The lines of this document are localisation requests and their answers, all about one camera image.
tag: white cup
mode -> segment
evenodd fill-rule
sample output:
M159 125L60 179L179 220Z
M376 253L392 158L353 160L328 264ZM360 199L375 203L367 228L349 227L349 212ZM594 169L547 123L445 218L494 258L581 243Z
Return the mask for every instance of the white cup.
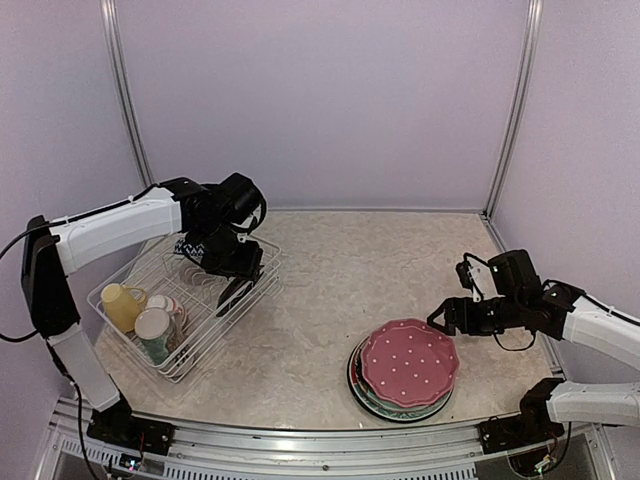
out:
M167 312L174 319L176 327L184 333L187 311L178 300L167 295L153 295L147 300L147 308L160 308Z

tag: yellow cup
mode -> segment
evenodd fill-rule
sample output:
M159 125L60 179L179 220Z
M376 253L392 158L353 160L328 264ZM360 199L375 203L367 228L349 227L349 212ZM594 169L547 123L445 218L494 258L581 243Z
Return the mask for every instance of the yellow cup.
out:
M134 298L131 292L140 292L139 298ZM111 283L102 289L100 294L104 311L123 333L134 330L136 318L142 313L147 304L147 292L138 287L129 287L119 283Z

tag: metal pole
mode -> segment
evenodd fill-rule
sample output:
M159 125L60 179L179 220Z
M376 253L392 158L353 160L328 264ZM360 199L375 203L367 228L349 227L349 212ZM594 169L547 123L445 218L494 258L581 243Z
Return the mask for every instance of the metal pole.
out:
M131 101L131 93L127 81L127 70L122 52L122 43L120 41L120 30L118 29L118 15L115 0L100 0L100 6L102 8L102 21L107 39L109 60L111 61L111 69L113 70L113 77L116 84L116 93L120 100L122 117L127 128L127 134L131 142L131 149L133 150L140 180L145 187L148 187L154 183L153 174L151 173L144 146L142 145L138 121L133 108L133 102Z
M527 98L527 90L531 79L531 71L533 70L533 59L535 57L536 45L538 43L538 34L540 31L540 19L542 15L542 0L529 0L529 12L527 16L527 26L525 31L524 45L522 47L522 55L520 57L520 67L518 69L518 81L516 91L511 104L511 112L509 113L509 123L505 133L502 147L500 150L500 159L496 172L491 183L491 191L485 206L485 215L489 222L493 218L500 194L504 187L504 182L513 156L518 136L518 129L524 113L524 106Z

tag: polka dot plate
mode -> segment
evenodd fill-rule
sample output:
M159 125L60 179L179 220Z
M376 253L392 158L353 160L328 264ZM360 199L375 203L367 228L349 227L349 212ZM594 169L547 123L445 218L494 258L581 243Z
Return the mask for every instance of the polka dot plate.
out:
M460 365L453 340L415 318L374 331L360 358L374 393L403 408L437 402L453 389Z
M371 391L371 388L363 380L359 372L360 352L367 340L368 339L363 340L362 343L353 350L347 366L347 381L349 389L358 403L365 410L376 417L396 423L419 422L432 417L442 410L449 401L452 392L447 392L433 405L411 409L403 409L402 407L385 402L376 397L375 393Z

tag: pink plate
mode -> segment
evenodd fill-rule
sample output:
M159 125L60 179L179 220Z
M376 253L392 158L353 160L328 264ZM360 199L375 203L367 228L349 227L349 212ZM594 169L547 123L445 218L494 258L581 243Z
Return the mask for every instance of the pink plate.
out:
M415 318L374 331L361 360L376 395L405 408L435 403L453 388L460 365L453 340Z

